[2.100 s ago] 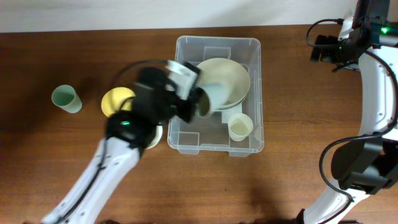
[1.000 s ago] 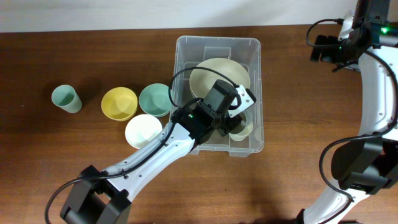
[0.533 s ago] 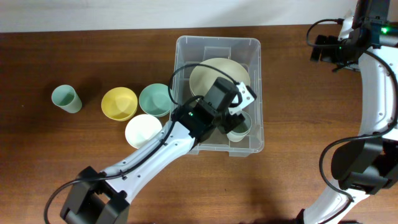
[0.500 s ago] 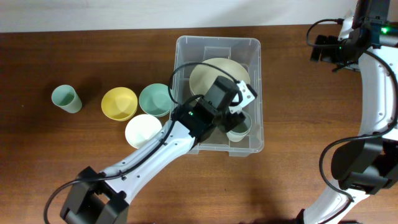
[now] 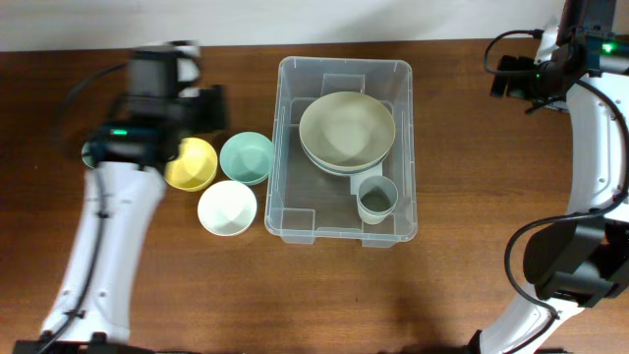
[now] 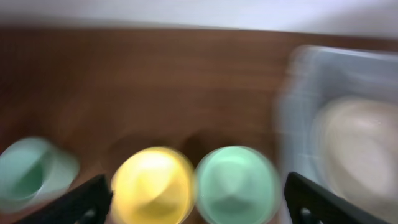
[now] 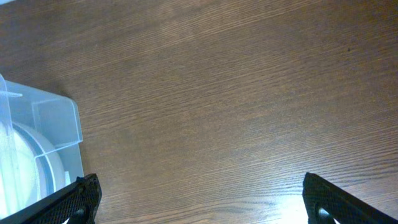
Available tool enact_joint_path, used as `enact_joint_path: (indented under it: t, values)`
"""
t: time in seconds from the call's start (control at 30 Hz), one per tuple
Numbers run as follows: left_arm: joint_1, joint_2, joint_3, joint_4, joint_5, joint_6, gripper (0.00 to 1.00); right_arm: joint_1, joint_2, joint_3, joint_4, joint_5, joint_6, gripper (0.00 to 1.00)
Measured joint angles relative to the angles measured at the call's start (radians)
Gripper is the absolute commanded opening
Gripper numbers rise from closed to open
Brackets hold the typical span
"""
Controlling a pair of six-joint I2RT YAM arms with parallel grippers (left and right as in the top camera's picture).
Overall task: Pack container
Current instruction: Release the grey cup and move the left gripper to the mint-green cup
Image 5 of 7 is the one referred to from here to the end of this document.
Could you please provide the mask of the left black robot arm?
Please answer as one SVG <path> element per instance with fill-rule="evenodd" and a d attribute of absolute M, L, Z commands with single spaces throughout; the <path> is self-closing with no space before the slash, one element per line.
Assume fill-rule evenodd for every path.
<path fill-rule="evenodd" d="M 129 343 L 131 297 L 166 166 L 184 138 L 228 124 L 223 87 L 201 85 L 197 43 L 136 47 L 122 66 L 127 89 L 86 140 L 93 166 L 62 285 L 39 338 L 16 341 L 16 353 L 139 352 Z"/>

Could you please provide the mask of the green cup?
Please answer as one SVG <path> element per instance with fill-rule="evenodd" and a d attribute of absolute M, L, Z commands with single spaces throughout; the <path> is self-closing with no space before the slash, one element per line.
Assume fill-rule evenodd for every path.
<path fill-rule="evenodd" d="M 93 157 L 93 143 L 84 143 L 81 151 L 81 158 L 85 166 L 88 168 L 94 168 L 96 162 Z"/>

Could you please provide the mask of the white bowl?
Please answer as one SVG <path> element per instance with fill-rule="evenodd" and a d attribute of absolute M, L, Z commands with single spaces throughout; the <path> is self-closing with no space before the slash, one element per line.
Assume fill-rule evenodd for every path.
<path fill-rule="evenodd" d="M 244 233 L 257 215 L 257 198 L 245 184 L 221 181 L 203 192 L 198 218 L 208 232 L 222 237 Z"/>

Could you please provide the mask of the green bowl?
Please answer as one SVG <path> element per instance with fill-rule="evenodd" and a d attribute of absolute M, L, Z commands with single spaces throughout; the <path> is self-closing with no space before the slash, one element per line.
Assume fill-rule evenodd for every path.
<path fill-rule="evenodd" d="M 225 175 L 248 186 L 260 184 L 269 176 L 273 158 L 272 141 L 256 132 L 234 135 L 226 141 L 219 154 Z"/>

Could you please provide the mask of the grey cup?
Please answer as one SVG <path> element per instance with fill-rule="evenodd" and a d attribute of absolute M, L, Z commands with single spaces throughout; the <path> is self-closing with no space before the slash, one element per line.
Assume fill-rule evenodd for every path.
<path fill-rule="evenodd" d="M 384 176 L 371 176 L 359 186 L 358 210 L 368 215 L 387 215 L 398 202 L 398 189 L 394 182 Z"/>

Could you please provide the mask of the blue plate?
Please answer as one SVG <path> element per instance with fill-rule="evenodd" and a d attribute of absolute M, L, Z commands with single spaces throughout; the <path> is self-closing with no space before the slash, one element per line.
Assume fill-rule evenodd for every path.
<path fill-rule="evenodd" d="M 313 156 L 317 161 L 326 166 L 339 168 L 341 170 L 355 170 L 375 163 L 386 158 L 392 150 L 392 145 L 384 146 L 366 145 L 358 149 L 350 148 L 345 150 L 338 148 L 331 143 L 315 144 L 307 146 L 301 143 L 304 153 Z"/>

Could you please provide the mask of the yellow bowl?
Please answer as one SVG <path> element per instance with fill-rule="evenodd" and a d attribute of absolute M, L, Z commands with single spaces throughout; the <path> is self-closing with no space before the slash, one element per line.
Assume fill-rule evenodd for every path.
<path fill-rule="evenodd" d="M 185 138 L 179 155 L 166 165 L 164 178 L 173 188 L 196 192 L 206 188 L 215 178 L 218 155 L 210 143 L 199 138 Z"/>

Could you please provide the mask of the cream cup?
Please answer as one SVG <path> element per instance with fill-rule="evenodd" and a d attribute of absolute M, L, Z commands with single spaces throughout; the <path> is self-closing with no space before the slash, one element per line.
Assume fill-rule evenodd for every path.
<path fill-rule="evenodd" d="M 362 206 L 358 206 L 358 214 L 363 223 L 369 225 L 380 224 L 390 213 L 392 208 L 385 211 L 374 211 Z"/>

